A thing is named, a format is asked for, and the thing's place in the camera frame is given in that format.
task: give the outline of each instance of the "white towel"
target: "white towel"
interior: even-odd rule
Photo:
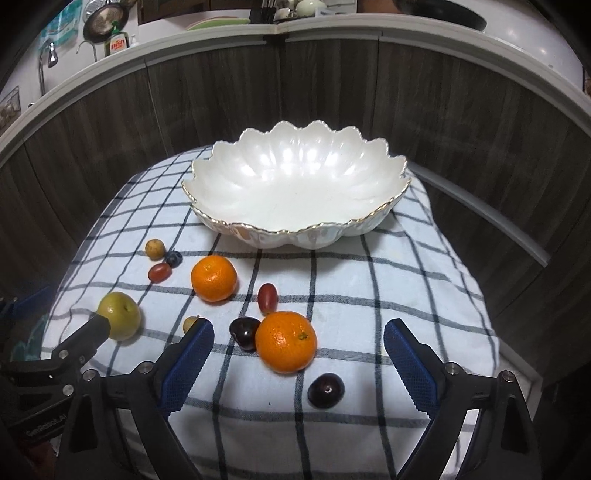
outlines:
[[[170,423],[208,479],[387,479],[400,470],[427,423],[386,354],[385,324],[400,317],[442,361],[494,375],[499,345],[478,284],[431,216],[423,186],[412,186],[374,231],[345,237],[318,251],[285,246],[257,251],[200,224],[180,188],[201,148],[136,175],[119,192],[80,247],[51,311],[43,357],[87,321],[101,298],[122,291],[140,305],[143,324],[133,340],[107,340],[84,369],[127,373],[154,361],[183,335],[187,316],[215,328],[212,353],[183,407]],[[144,245],[160,238],[183,263],[160,284]],[[230,259],[239,288],[222,305],[192,294],[190,272],[203,256]],[[314,361],[297,375],[271,372],[255,353],[233,348],[228,327],[243,315],[261,318],[256,293],[279,292],[280,310],[311,320],[318,337]],[[329,410],[307,401],[309,385],[334,372],[345,396]],[[453,478],[472,435],[467,415],[444,478]],[[140,471],[154,476],[131,415],[122,414]]]

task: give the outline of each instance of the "green pear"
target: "green pear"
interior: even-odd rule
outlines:
[[[129,295],[120,291],[105,295],[96,312],[109,320],[109,338],[118,342],[133,337],[142,320],[138,304]]]

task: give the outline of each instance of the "mandarin orange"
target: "mandarin orange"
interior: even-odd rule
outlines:
[[[316,353],[316,332],[308,319],[296,312],[267,315],[255,334],[256,351],[275,372],[302,370]]]
[[[238,275],[227,258],[209,255],[202,258],[191,270],[191,285],[205,301],[226,300],[238,284]]]

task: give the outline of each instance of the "bowl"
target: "bowl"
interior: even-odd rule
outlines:
[[[364,140],[355,127],[279,122],[216,142],[181,185],[211,230],[257,248],[317,249],[377,227],[410,184],[406,164],[383,138]]]

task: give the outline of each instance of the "blue gripper pad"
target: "blue gripper pad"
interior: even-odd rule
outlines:
[[[418,346],[423,345],[414,338],[409,330],[408,334],[412,337],[410,340],[405,337],[395,321],[390,320],[384,329],[384,348],[417,410],[426,412],[429,418],[433,419],[439,410],[437,384],[419,359],[411,343]]]
[[[211,322],[204,319],[201,327],[198,327],[198,325],[193,325],[193,327],[198,328],[198,331],[185,346],[162,381],[158,409],[162,412],[164,418],[168,418],[171,412],[179,411],[183,407],[205,360],[207,360],[213,348],[215,336]]]

